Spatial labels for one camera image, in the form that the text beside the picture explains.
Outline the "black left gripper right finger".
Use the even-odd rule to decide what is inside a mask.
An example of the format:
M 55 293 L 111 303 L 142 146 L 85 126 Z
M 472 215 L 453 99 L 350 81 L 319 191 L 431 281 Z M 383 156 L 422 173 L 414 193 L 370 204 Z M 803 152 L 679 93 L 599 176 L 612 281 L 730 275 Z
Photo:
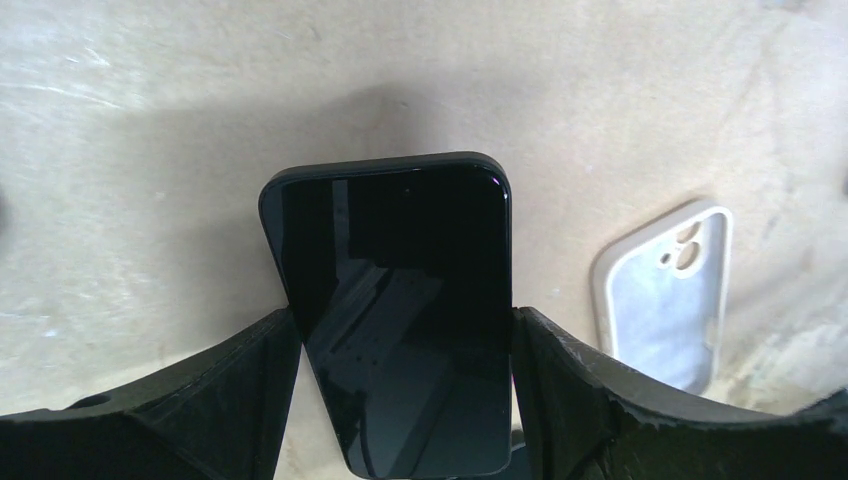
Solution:
M 843 479 L 847 393 L 788 415 L 659 382 L 531 307 L 513 312 L 512 371 L 536 479 Z

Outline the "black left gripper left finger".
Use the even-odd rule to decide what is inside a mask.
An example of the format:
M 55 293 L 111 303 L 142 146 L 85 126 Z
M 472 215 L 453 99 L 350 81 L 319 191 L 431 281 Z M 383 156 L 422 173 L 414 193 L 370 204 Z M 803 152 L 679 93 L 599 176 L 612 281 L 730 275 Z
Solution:
M 270 479 L 301 340 L 289 311 L 61 410 L 1 419 L 5 479 Z

